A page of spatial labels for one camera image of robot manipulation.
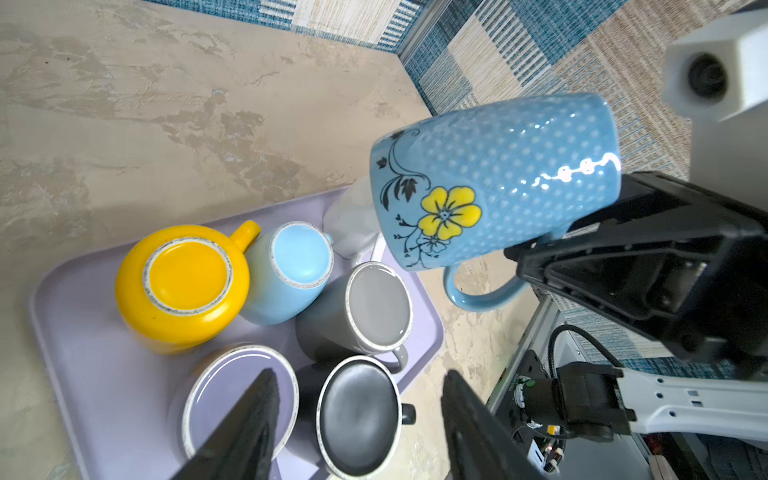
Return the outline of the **blue floral dotted mug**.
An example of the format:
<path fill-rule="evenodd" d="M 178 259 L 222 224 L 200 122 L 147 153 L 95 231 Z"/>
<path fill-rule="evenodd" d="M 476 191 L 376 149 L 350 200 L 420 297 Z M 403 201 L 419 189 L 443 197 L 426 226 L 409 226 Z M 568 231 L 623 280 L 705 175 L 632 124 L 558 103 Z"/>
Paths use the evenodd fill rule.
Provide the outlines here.
<path fill-rule="evenodd" d="M 497 309 L 520 277 L 468 295 L 461 263 L 528 241 L 562 238 L 620 193 L 617 127 L 595 93 L 515 98 L 444 113 L 378 139 L 372 203 L 388 248 L 408 271 L 441 269 L 451 302 Z"/>

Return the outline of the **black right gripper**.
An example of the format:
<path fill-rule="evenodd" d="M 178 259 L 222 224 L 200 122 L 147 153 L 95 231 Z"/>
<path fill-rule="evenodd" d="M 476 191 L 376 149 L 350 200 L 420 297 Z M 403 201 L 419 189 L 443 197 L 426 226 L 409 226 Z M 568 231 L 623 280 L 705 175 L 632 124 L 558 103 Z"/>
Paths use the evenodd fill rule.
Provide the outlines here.
<path fill-rule="evenodd" d="M 692 362 L 767 376 L 767 211 L 660 172 L 622 178 L 613 204 L 563 240 L 505 252 L 517 276 Z"/>

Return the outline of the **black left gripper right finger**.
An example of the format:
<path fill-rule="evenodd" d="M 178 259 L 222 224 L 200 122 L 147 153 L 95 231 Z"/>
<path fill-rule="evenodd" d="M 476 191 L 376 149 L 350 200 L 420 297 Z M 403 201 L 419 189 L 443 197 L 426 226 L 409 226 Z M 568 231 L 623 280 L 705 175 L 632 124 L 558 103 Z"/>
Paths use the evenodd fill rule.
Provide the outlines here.
<path fill-rule="evenodd" d="M 453 479 L 542 477 L 456 370 L 444 377 L 441 412 Z"/>

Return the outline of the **lavender plastic tray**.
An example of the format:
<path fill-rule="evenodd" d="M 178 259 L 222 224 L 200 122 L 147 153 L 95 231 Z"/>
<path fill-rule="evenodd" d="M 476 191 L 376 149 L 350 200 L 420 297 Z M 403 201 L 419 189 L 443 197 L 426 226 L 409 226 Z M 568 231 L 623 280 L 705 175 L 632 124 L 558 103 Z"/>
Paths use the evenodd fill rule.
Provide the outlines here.
<path fill-rule="evenodd" d="M 346 188 L 261 207 L 204 225 L 231 234 L 246 220 L 264 231 L 289 221 L 320 226 Z M 53 268 L 29 300 L 30 320 L 83 479 L 170 479 L 182 455 L 169 417 L 175 395 L 204 358 L 241 343 L 279 351 L 298 370 L 313 363 L 300 349 L 294 321 L 260 327 L 237 317 L 213 340 L 178 355 L 156 354 L 125 325 L 116 304 L 119 267 L 138 240 L 95 250 Z M 385 249 L 383 263 L 402 277 L 414 322 L 409 362 L 394 376 L 404 393 L 434 359 L 444 326 L 416 274 Z"/>

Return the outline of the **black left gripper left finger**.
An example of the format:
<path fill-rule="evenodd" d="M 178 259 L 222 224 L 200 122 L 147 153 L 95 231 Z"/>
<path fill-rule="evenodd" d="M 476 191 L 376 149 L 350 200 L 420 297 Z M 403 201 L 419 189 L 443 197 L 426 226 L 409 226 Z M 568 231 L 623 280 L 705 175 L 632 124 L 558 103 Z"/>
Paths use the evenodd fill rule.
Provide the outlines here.
<path fill-rule="evenodd" d="M 279 403 L 276 374 L 266 369 L 173 480 L 269 479 Z"/>

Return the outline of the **grey ceramic mug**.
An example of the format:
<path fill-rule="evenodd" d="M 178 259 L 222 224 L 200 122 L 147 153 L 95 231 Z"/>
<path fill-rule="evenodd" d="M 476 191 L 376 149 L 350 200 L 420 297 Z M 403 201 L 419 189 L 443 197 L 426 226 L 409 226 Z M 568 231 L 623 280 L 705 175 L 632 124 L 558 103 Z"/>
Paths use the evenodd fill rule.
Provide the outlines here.
<path fill-rule="evenodd" d="M 404 343 L 412 326 L 412 301 L 403 279 L 378 261 L 328 283 L 295 323 L 298 344 L 310 359 L 391 353 L 395 360 L 384 365 L 393 374 L 408 364 Z"/>

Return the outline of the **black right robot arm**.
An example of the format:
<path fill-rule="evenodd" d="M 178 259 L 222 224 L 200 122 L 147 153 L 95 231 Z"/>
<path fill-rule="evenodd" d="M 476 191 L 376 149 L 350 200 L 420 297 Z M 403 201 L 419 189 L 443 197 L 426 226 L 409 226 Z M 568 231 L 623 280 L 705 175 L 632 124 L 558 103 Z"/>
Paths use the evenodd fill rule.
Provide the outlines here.
<path fill-rule="evenodd" d="M 515 419 L 569 438 L 699 433 L 767 438 L 767 214 L 658 172 L 622 179 L 579 235 L 510 247 L 517 276 L 690 362 L 730 361 L 726 380 L 576 361 L 521 369 Z"/>

